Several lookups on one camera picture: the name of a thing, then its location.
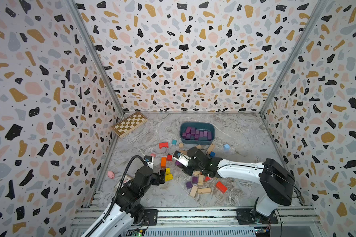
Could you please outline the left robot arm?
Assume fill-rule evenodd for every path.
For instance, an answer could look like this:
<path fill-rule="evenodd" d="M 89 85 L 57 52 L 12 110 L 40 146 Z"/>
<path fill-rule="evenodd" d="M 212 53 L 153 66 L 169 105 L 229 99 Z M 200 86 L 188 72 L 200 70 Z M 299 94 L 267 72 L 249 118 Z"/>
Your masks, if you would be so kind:
<path fill-rule="evenodd" d="M 127 172 L 136 159 L 142 162 L 134 179 L 124 183 Z M 151 186 L 164 183 L 160 173 L 153 171 L 153 156 L 133 156 L 120 179 L 110 204 L 102 215 L 83 233 L 84 237 L 121 237 L 135 225 L 144 225 L 144 206 L 141 199 Z"/>

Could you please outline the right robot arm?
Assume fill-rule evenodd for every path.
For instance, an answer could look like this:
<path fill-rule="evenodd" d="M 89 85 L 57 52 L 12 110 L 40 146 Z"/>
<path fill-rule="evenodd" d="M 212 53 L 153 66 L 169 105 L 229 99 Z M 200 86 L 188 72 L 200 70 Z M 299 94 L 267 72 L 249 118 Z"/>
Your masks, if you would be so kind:
<path fill-rule="evenodd" d="M 210 178 L 234 178 L 261 185 L 265 191 L 252 208 L 236 210 L 236 219 L 241 224 L 277 224 L 276 209 L 290 206 L 296 189 L 295 178 L 273 159 L 262 163 L 241 163 L 204 154 L 193 147 L 186 154 L 175 151 L 173 158 L 182 164 L 182 171 L 192 175 L 199 171 Z"/>

